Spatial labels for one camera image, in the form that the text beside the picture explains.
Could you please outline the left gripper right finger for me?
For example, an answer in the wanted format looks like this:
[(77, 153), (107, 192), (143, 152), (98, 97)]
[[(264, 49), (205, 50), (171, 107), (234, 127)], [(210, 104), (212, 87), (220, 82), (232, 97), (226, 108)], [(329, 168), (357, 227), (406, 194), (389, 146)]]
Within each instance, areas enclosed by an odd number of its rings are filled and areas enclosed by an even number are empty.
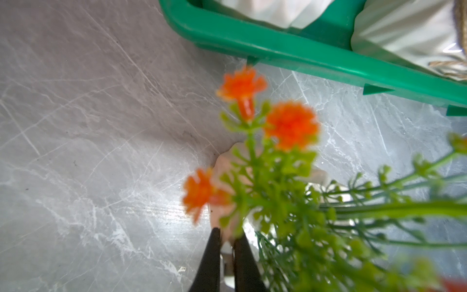
[(245, 234), (233, 243), (236, 292), (267, 292)]

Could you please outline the red flower pot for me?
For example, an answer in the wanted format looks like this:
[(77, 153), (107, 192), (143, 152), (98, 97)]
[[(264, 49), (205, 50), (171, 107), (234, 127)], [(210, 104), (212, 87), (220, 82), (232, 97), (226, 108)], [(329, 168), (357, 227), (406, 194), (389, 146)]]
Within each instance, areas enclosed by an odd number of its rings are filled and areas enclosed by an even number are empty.
[(430, 242), (421, 230), (429, 219), (464, 221), (467, 198), (443, 194), (465, 174), (443, 176), (439, 168), (467, 154), (467, 140), (448, 136), (450, 151), (435, 161), (413, 159), (413, 171), (378, 182), (356, 174), (347, 184), (320, 180), (314, 162), (321, 125), (315, 111), (295, 100), (256, 97), (268, 83), (254, 68), (225, 74), (217, 96), (229, 110), (224, 126), (246, 140), (198, 169), (183, 185), (182, 204), (198, 223), (209, 208), (221, 248), (246, 235), (268, 292), (464, 292), (464, 280), (440, 276), (426, 259), (404, 257), (382, 266), (383, 245), (464, 248), (466, 242)]
[(303, 29), (316, 21), (333, 0), (224, 0), (217, 3), (254, 21), (281, 29)]

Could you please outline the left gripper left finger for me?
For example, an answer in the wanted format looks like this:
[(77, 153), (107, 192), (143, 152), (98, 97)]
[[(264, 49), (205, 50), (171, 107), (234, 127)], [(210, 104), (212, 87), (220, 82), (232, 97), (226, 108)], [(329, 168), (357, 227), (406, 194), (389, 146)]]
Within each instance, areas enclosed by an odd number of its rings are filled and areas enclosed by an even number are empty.
[(189, 292), (219, 292), (221, 231), (213, 228)]

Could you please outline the pink flower pot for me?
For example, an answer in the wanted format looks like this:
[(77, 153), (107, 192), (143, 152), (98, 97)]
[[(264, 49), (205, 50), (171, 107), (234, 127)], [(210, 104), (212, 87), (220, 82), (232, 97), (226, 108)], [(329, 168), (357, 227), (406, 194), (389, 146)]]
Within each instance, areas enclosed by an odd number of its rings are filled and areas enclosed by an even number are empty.
[(457, 82), (467, 80), (466, 1), (367, 1), (354, 52)]

